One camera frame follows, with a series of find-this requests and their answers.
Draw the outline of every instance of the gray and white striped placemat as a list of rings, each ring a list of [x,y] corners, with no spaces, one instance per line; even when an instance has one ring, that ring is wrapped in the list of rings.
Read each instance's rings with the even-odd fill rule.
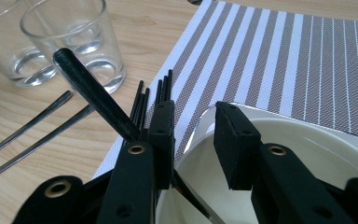
[[[216,101],[358,135],[358,21],[204,0],[151,84],[152,96],[169,69],[176,159]],[[121,138],[95,176],[115,166],[120,145]]]

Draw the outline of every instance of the metal chopstick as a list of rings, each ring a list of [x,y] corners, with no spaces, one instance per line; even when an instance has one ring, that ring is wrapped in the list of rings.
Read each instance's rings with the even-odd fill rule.
[[[199,196],[199,194],[188,185],[185,180],[179,176],[176,170],[173,170],[173,187],[193,204],[205,217],[213,224],[224,224],[223,219]]]
[[[62,133],[63,131],[65,131],[66,129],[68,129],[69,127],[71,127],[72,125],[74,125],[75,123],[80,121],[81,119],[85,118],[93,110],[94,110],[94,108],[91,105],[87,105],[86,107],[84,107],[82,110],[77,112],[77,114],[75,114],[73,117],[69,118],[60,127],[58,127],[57,129],[55,129],[54,131],[52,131],[51,133],[49,133],[48,135],[46,135],[45,137],[40,139],[38,142],[36,142],[32,146],[23,150],[22,153],[20,153],[19,155],[17,155],[10,161],[7,161],[5,164],[0,166],[0,174],[2,172],[4,172],[6,169],[8,169],[9,167],[11,167],[12,165],[16,164],[17,162],[21,161],[22,159],[24,159],[25,157],[27,157],[28,155],[30,155],[31,153],[33,153],[34,151],[39,149],[40,147],[42,147],[43,145],[45,145],[48,141],[53,139],[58,134]]]
[[[58,109],[60,106],[62,106],[65,102],[67,102],[72,97],[72,93],[70,91],[66,91],[62,96],[60,96],[56,101],[54,101],[51,105],[49,105],[45,110],[43,110],[40,114],[38,114],[36,117],[31,119],[28,123],[26,123],[24,126],[19,128],[16,132],[11,134],[9,137],[7,137],[5,140],[3,140],[0,143],[0,150],[13,142],[15,139],[17,139],[19,136],[21,136],[23,133],[27,132],[30,128],[34,127],[38,122],[40,122],[42,119],[50,115],[53,111]]]

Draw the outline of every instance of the table surface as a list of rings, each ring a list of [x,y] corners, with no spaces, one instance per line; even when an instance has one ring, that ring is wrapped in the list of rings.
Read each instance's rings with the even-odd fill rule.
[[[358,0],[229,0],[244,6],[358,21]],[[107,0],[127,77],[112,97],[130,114],[140,80],[148,86],[198,9],[187,0]],[[70,88],[61,76],[34,88],[18,88],[0,74],[0,142]],[[79,111],[78,94],[0,151],[0,165],[31,146]],[[92,179],[117,138],[93,112],[35,153],[0,174],[0,223],[10,223],[44,181],[56,175]]]

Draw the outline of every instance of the white plate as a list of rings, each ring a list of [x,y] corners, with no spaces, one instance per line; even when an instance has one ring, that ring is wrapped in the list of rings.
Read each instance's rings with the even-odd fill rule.
[[[358,137],[245,105],[234,104],[260,131],[263,143],[290,147],[318,178],[344,188],[358,177]],[[213,147],[215,107],[199,120],[185,155],[175,165],[186,182],[226,223],[257,223],[250,191],[229,190]],[[158,200],[157,223],[210,223],[174,189]]]

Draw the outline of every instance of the drinking glass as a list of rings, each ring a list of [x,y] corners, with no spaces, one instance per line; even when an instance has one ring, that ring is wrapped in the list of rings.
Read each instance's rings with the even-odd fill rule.
[[[52,63],[52,55],[70,49],[108,92],[126,76],[104,0],[45,0],[21,19],[21,30]]]
[[[0,73],[20,87],[32,87],[56,70],[21,32],[20,19],[33,1],[0,0]]]

